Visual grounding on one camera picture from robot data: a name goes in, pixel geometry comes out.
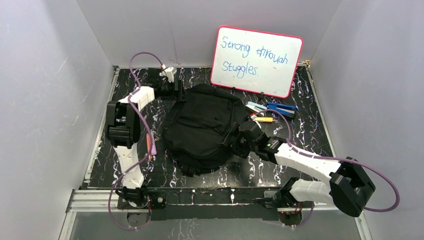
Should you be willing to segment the black backpack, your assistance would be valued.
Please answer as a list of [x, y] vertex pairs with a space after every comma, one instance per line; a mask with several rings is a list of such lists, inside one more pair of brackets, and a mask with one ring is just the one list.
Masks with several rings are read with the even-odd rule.
[[211, 173], [232, 153], [221, 144], [233, 123], [243, 123], [248, 112], [242, 100], [208, 84], [186, 89], [187, 99], [176, 102], [163, 122], [167, 154], [189, 177]]

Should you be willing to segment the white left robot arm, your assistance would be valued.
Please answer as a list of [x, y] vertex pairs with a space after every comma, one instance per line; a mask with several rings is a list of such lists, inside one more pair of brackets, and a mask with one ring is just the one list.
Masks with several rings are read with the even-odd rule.
[[137, 151], [141, 125], [147, 123], [141, 111], [157, 98], [185, 100], [182, 81], [175, 79], [176, 68], [162, 66], [147, 72], [145, 82], [137, 80], [135, 89], [126, 97], [107, 103], [105, 119], [105, 136], [115, 150], [122, 171], [122, 187], [115, 192], [137, 208], [144, 208], [150, 200], [143, 189], [145, 178]]

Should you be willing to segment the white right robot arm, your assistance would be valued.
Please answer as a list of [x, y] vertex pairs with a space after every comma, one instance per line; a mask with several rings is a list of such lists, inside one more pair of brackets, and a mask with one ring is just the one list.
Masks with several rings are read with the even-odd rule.
[[261, 160], [306, 173], [315, 180], [292, 177], [280, 189], [279, 196], [288, 207], [300, 202], [318, 202], [336, 206], [351, 217], [358, 217], [376, 190], [362, 165], [353, 159], [337, 160], [302, 151], [278, 136], [268, 136], [252, 120], [234, 122], [220, 144], [240, 157], [254, 152]]

